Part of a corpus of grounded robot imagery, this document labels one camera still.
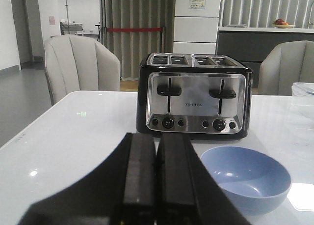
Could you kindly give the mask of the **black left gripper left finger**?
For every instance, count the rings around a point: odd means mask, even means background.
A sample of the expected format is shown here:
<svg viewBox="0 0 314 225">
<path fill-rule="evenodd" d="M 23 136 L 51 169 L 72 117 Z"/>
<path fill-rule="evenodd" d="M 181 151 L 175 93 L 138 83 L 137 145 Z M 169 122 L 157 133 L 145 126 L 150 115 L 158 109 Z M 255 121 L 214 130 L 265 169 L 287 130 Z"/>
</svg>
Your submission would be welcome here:
<svg viewBox="0 0 314 225">
<path fill-rule="evenodd" d="M 154 224 L 155 153 L 151 135 L 127 133 L 93 171 L 31 205 L 19 224 Z"/>
</svg>

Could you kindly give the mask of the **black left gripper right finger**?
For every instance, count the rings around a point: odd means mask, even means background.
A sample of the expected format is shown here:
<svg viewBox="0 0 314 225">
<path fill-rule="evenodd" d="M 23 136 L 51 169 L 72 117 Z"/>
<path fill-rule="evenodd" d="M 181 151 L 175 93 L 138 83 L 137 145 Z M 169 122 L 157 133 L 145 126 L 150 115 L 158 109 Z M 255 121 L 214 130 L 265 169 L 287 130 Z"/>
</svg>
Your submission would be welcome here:
<svg viewBox="0 0 314 225">
<path fill-rule="evenodd" d="M 210 176 L 189 137 L 162 135 L 157 151 L 157 224 L 248 225 Z"/>
</svg>

